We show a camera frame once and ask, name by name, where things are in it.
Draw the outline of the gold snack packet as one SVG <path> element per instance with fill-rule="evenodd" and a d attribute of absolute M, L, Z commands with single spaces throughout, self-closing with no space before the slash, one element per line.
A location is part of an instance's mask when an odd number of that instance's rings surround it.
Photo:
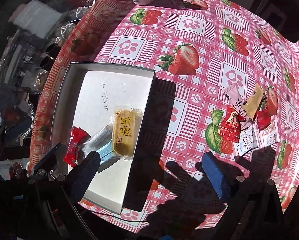
<path fill-rule="evenodd" d="M 252 94 L 248 100 L 242 104 L 242 109 L 251 120 L 254 120 L 256 111 L 259 109 L 264 96 L 264 90 L 259 84 L 256 84 L 254 88 L 254 94 Z"/>

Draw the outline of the small red snack packet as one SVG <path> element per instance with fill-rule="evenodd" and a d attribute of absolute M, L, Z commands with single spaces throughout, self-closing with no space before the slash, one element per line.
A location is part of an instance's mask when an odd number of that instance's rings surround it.
<path fill-rule="evenodd" d="M 270 125 L 271 116 L 269 114 L 267 107 L 265 107 L 263 110 L 259 110 L 256 112 L 256 119 L 257 119 L 258 129 L 260 131 L 267 128 Z"/>

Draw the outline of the yellow rice cracker packet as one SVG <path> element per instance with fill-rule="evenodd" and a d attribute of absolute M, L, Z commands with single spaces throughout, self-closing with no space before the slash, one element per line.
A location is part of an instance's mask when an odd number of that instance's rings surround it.
<path fill-rule="evenodd" d="M 112 151 L 118 157 L 132 160 L 143 118 L 140 109 L 116 109 L 113 118 Z"/>

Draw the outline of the white cardboard box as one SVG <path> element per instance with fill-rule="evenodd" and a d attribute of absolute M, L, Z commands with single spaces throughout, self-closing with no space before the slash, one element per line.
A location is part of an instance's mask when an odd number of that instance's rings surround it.
<path fill-rule="evenodd" d="M 69 144 L 72 127 L 94 136 L 114 119 L 115 110 L 145 112 L 155 71 L 126 64 L 72 62 L 64 76 L 54 110 L 50 147 Z M 120 158 L 97 173 L 84 198 L 120 214 L 126 195 L 131 160 Z"/>

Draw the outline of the white cranberry snack packet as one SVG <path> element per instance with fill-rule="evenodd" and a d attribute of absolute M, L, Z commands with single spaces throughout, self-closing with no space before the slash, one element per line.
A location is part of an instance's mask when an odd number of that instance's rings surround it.
<path fill-rule="evenodd" d="M 235 155 L 238 155 L 240 157 L 250 152 L 251 150 L 258 148 L 254 126 L 250 126 L 249 128 L 241 131 L 239 142 L 234 142 L 233 148 L 235 151 Z"/>

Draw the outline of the pink strawberry tablecloth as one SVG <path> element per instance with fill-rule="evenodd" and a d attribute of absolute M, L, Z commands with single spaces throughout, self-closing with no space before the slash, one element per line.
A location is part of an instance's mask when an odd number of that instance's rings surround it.
<path fill-rule="evenodd" d="M 247 99 L 256 85 L 268 93 L 268 107 L 280 133 L 274 155 L 254 161 L 270 170 L 286 210 L 299 186 L 299 42 L 289 42 L 252 12 L 228 0 L 97 0 L 69 34 L 45 83 L 34 120 L 29 167 L 49 150 L 56 99 L 74 61 L 126 63 L 155 71 L 162 95 L 175 97 L 173 109 L 158 100 L 155 123 L 169 121 L 167 136 L 150 132 L 162 147 L 161 162 L 182 167 L 181 181 L 167 189 L 155 183 L 144 207 L 111 215 L 88 200 L 81 204 L 120 227 L 148 233 L 150 219 L 169 203 L 189 195 L 206 197 L 194 185 L 194 170 L 205 150 L 227 164 L 234 152 L 216 135 L 214 120 L 225 115 L 235 85 Z"/>

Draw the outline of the clear silver snack packet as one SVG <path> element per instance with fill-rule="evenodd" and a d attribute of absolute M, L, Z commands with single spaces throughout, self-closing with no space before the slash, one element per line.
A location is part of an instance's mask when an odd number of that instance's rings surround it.
<path fill-rule="evenodd" d="M 104 128 L 102 128 L 96 135 L 88 139 L 82 144 L 81 151 L 87 156 L 90 152 L 98 150 L 110 141 L 113 131 L 113 124 L 110 122 Z"/>

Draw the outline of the light blue snack packet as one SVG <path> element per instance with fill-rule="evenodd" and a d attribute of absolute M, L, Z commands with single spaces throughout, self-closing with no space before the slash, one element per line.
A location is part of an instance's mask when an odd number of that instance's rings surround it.
<path fill-rule="evenodd" d="M 98 173 L 101 173 L 102 171 L 111 167 L 113 164 L 115 164 L 121 158 L 120 156 L 114 154 L 114 151 L 112 148 L 112 140 L 110 140 L 107 144 L 105 144 L 104 146 L 99 148 L 97 150 L 97 152 L 101 158 Z"/>

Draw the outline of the red foil candy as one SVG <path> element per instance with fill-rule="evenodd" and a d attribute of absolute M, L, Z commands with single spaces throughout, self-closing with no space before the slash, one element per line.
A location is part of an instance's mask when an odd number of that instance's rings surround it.
<path fill-rule="evenodd" d="M 241 134 L 241 122 L 246 118 L 240 115 L 231 105 L 227 105 L 225 118 L 218 126 L 219 135 L 228 141 L 238 143 Z"/>

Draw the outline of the pink snack stick packet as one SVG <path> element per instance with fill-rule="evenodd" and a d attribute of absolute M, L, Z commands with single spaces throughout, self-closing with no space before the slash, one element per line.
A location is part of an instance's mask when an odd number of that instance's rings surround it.
<path fill-rule="evenodd" d="M 252 125 L 252 120 L 247 116 L 244 109 L 242 109 L 242 105 L 244 100 L 242 99 L 236 85 L 229 85 L 227 88 L 223 89 L 223 93 L 226 98 L 229 100 L 229 104 L 243 117 L 244 121 L 241 121 L 241 129 L 247 129 Z"/>

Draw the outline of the red candy wrapper in box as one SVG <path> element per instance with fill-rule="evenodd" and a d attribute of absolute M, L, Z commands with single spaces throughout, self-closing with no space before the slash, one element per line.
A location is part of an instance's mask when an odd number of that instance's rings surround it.
<path fill-rule="evenodd" d="M 70 141 L 68 144 L 66 155 L 63 157 L 63 161 L 75 167 L 79 158 L 79 146 L 86 142 L 90 138 L 90 135 L 83 129 L 73 126 L 71 129 Z"/>

